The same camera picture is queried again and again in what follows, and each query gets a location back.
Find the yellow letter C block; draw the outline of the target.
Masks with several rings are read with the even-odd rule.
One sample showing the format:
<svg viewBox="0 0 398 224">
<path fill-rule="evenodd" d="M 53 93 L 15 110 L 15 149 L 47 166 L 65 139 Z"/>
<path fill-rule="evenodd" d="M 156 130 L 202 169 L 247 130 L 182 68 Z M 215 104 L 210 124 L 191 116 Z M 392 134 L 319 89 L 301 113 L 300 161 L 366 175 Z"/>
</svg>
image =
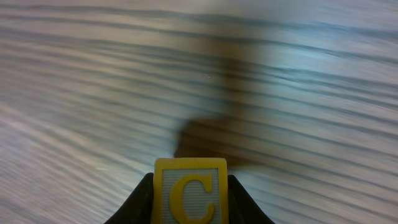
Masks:
<svg viewBox="0 0 398 224">
<path fill-rule="evenodd" d="M 157 159 L 153 185 L 152 223 L 229 223 L 225 159 Z"/>
</svg>

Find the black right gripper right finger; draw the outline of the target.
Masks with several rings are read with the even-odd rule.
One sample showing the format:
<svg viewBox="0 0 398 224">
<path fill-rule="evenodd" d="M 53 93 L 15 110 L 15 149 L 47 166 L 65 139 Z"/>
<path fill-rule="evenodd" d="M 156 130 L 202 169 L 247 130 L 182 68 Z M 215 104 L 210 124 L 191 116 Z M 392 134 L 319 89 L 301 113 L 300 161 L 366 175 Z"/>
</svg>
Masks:
<svg viewBox="0 0 398 224">
<path fill-rule="evenodd" d="M 275 224 L 234 175 L 228 176 L 229 224 Z"/>
</svg>

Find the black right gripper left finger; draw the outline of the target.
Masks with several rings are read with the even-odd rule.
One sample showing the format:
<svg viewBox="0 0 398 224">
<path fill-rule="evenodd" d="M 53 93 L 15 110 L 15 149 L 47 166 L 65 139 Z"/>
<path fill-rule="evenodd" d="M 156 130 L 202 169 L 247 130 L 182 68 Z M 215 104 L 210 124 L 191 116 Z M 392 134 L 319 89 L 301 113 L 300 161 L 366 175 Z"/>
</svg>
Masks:
<svg viewBox="0 0 398 224">
<path fill-rule="evenodd" d="M 154 201 L 153 173 L 146 174 L 121 207 L 104 224 L 150 224 Z"/>
</svg>

